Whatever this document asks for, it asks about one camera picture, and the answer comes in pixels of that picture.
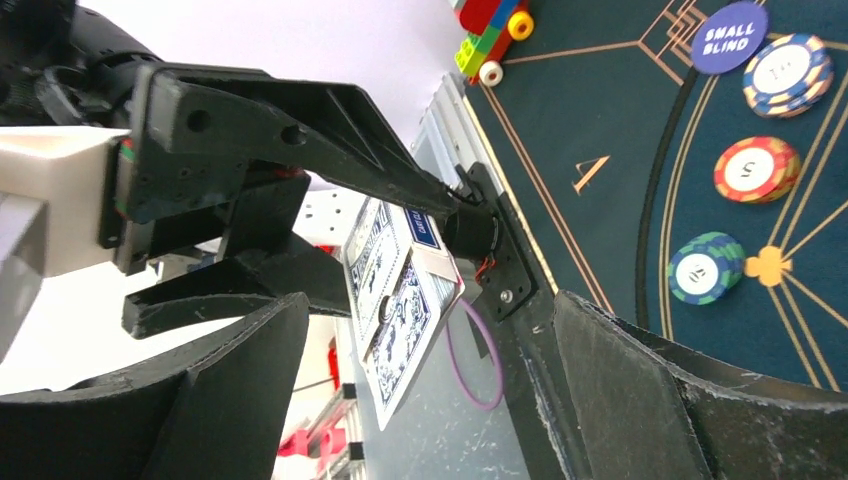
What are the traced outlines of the orange poker chip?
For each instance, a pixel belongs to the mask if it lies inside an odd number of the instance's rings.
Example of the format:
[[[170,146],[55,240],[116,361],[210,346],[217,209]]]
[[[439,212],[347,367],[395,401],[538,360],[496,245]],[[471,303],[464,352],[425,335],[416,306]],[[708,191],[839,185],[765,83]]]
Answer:
[[[799,178],[799,153],[770,136],[739,140],[718,158],[713,172],[717,192],[730,201],[763,204],[787,194]]]

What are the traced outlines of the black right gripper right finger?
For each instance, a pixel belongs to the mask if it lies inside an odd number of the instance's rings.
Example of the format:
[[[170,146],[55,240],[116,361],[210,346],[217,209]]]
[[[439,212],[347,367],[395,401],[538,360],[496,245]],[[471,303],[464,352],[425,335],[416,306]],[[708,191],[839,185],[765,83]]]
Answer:
[[[598,479],[843,479],[847,397],[731,366],[569,292],[554,330]]]

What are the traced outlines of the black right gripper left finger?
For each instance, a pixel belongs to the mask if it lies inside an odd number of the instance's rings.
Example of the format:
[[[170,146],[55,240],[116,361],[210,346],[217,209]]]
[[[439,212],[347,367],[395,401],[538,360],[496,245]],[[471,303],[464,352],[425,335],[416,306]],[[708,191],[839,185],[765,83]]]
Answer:
[[[1,399],[5,479],[267,479],[309,325],[291,294],[63,391]]]

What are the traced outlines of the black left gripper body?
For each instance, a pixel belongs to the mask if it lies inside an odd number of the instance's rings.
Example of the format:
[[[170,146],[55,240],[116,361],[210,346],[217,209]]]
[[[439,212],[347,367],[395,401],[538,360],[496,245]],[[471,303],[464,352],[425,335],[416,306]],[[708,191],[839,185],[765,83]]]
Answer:
[[[297,89],[252,70],[139,70],[104,226],[122,272],[214,238],[221,258],[278,248],[309,186],[295,160],[309,138]]]

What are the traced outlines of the blue playing card deck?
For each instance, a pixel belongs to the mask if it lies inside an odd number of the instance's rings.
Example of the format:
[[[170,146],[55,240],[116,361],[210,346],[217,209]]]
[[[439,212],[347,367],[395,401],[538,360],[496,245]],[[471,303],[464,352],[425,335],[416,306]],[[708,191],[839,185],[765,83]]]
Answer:
[[[367,198],[360,208],[341,260],[354,338],[362,353],[376,338],[379,316],[405,266],[411,264],[445,279],[461,279],[431,216],[376,198]]]

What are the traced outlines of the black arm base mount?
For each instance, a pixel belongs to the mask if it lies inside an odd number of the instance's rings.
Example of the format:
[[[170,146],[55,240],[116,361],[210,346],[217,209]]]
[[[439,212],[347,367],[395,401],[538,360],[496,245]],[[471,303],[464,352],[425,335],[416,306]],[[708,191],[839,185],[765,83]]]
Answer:
[[[478,302],[497,322],[515,315],[538,290],[515,212],[487,166],[457,166],[457,210],[446,220],[443,236],[456,259],[475,265],[472,279],[482,288]]]

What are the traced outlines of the blue card being drawn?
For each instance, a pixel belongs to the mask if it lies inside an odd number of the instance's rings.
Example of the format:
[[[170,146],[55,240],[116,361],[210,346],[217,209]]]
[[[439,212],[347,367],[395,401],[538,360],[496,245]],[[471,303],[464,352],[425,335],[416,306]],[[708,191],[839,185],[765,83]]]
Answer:
[[[380,328],[365,362],[381,431],[405,401],[442,328],[443,317],[463,290],[458,276],[445,279],[411,264],[404,267],[379,316]]]

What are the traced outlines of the blue small blind button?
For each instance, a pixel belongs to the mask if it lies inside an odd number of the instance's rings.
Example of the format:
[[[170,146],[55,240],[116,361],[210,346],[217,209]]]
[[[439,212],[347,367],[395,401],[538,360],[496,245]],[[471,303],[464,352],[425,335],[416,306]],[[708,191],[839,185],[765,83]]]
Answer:
[[[695,33],[690,58],[702,74],[720,75],[750,59],[768,33],[766,8],[734,1],[716,11]]]

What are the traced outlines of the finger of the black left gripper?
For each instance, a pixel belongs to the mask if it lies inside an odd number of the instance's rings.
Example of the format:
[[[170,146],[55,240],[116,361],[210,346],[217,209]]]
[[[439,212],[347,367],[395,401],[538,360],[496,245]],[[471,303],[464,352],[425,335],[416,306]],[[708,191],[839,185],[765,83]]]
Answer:
[[[234,198],[253,161],[301,168],[432,216],[456,207],[360,87],[260,70],[142,70],[142,212],[171,216]]]
[[[245,316],[292,293],[305,294],[312,313],[351,315],[341,263],[291,234],[274,253],[248,250],[126,296],[122,327],[145,339]]]

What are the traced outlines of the white purple poker chip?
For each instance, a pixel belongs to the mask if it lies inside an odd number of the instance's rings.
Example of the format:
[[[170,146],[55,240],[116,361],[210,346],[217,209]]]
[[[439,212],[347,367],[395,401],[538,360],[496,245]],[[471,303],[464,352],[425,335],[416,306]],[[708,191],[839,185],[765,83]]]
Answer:
[[[825,43],[812,34],[782,36],[748,63],[742,91],[748,106],[762,117],[791,117],[810,108],[835,77]]]

